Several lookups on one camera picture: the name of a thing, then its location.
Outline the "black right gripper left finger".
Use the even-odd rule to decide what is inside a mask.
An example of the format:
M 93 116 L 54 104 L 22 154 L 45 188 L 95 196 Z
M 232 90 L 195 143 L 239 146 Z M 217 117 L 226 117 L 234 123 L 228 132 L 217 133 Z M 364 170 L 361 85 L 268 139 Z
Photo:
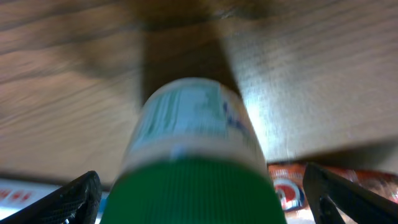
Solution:
M 94 224 L 101 194 L 100 178 L 91 170 L 1 220 L 1 224 Z

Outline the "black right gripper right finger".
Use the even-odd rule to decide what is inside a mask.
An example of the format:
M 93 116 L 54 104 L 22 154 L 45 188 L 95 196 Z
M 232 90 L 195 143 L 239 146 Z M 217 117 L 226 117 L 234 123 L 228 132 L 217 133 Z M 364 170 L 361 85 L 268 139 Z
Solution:
M 303 187 L 315 223 L 341 223 L 343 211 L 357 223 L 397 223 L 397 204 L 316 164 L 308 164 Z

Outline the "orange chocolate bar wrapper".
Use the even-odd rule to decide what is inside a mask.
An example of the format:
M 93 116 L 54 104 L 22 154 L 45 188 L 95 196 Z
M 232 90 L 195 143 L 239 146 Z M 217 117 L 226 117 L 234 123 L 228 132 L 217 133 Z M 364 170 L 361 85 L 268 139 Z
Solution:
M 268 166 L 276 194 L 282 205 L 287 223 L 315 224 L 303 188 L 305 164 L 272 164 Z M 392 202 L 397 202 L 397 176 L 370 170 L 327 169 Z

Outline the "green lid jar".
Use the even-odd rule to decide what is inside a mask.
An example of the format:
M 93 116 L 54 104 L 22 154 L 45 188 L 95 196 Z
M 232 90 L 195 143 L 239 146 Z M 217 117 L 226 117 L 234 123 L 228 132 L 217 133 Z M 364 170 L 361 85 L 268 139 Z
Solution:
M 285 223 L 240 97 L 183 78 L 144 104 L 103 223 Z

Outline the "white green box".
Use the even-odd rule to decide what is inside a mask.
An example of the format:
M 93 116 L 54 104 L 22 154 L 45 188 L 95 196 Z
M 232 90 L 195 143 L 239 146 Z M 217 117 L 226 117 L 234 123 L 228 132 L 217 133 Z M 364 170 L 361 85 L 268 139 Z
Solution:
M 1 179 L 1 220 L 28 207 L 60 187 L 63 186 Z M 107 197 L 108 193 L 102 192 L 95 223 L 101 221 Z

